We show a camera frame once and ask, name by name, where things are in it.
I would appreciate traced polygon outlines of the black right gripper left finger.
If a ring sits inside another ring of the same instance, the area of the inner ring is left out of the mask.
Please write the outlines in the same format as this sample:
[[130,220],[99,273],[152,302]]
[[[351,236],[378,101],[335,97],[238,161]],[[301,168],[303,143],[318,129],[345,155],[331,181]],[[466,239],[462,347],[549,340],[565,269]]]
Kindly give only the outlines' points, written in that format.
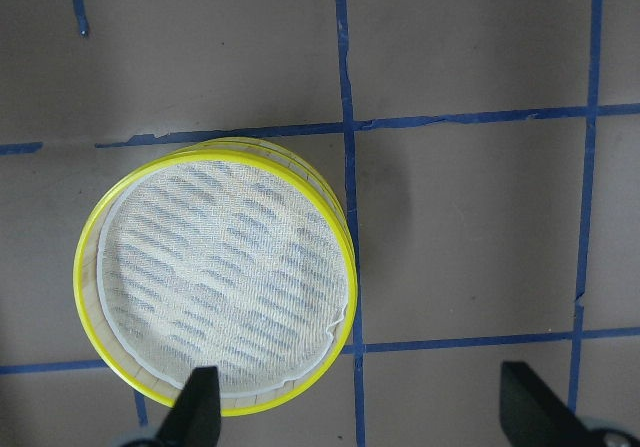
[[218,369],[195,368],[157,431],[160,446],[216,446],[221,434]]

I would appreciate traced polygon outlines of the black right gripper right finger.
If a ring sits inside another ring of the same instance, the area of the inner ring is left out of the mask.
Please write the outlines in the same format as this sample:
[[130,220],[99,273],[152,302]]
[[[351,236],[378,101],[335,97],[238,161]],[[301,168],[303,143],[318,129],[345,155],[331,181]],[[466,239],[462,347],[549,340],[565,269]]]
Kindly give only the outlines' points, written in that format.
[[639,444],[639,438],[627,431],[609,426],[587,426],[522,361],[501,364],[500,427],[514,447]]

